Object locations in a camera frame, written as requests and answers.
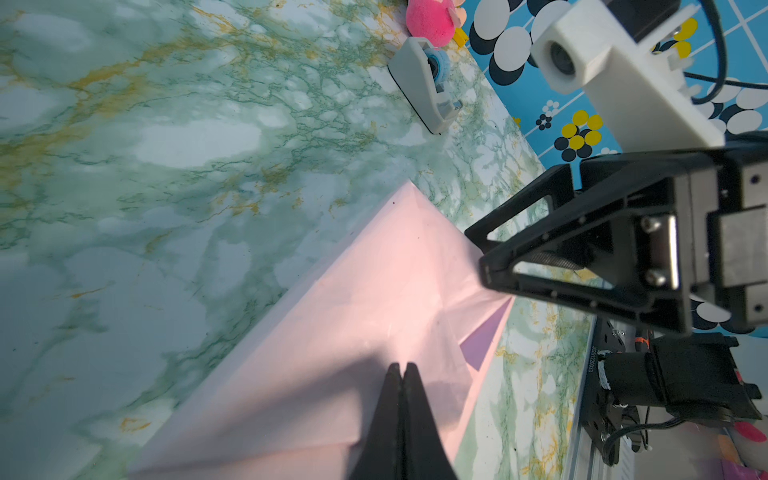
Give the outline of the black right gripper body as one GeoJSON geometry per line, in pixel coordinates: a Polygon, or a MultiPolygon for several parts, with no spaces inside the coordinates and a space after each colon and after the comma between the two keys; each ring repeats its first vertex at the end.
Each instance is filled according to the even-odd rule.
{"type": "Polygon", "coordinates": [[[737,332],[766,323],[766,142],[611,155],[580,170],[584,264],[609,286],[582,288],[579,309],[688,335],[698,297],[737,332]]]}

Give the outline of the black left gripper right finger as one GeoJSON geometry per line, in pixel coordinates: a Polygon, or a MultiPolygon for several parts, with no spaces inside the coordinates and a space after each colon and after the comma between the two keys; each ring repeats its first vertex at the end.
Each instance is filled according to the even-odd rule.
{"type": "Polygon", "coordinates": [[[415,363],[403,378],[403,470],[405,479],[457,479],[415,363]]]}

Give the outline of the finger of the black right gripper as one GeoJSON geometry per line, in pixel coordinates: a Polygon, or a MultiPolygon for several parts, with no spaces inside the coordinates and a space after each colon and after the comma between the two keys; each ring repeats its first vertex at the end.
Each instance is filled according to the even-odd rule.
{"type": "Polygon", "coordinates": [[[675,216],[624,201],[573,200],[501,242],[479,239],[482,284],[662,333],[690,314],[675,216]]]}
{"type": "Polygon", "coordinates": [[[573,178],[569,165],[546,170],[507,201],[496,207],[468,227],[465,236],[482,252],[489,252],[501,241],[490,240],[488,235],[515,216],[544,200],[549,213],[575,198],[573,178]]]}

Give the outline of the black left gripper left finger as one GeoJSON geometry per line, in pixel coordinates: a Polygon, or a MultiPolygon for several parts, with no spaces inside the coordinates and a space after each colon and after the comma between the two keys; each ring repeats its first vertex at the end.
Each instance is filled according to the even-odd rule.
{"type": "Polygon", "coordinates": [[[350,479],[401,478],[401,383],[400,365],[392,363],[387,369],[366,440],[350,479]]]}

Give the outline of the purple wrapping paper sheet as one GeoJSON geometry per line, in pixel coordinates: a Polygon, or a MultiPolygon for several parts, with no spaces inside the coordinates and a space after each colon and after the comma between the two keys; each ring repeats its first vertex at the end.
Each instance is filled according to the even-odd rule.
{"type": "Polygon", "coordinates": [[[514,299],[412,183],[312,267],[148,441],[132,479],[341,479],[392,364],[457,454],[514,299]]]}

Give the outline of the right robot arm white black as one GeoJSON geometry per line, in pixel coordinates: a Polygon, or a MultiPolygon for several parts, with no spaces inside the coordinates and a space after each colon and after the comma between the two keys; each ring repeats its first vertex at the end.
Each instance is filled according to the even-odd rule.
{"type": "Polygon", "coordinates": [[[645,353],[600,363],[618,404],[700,423],[758,417],[735,341],[693,331],[693,297],[740,330],[767,320],[767,136],[723,147],[593,157],[575,189],[547,170],[467,229],[482,284],[652,330],[645,353]]]}

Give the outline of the pink plush pig toy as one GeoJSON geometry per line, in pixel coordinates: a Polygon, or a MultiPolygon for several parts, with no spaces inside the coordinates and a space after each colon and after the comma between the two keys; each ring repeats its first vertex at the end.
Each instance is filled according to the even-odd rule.
{"type": "Polygon", "coordinates": [[[463,4],[462,0],[409,0],[406,28],[413,37],[425,38],[435,47],[445,47],[466,22],[463,4]]]}

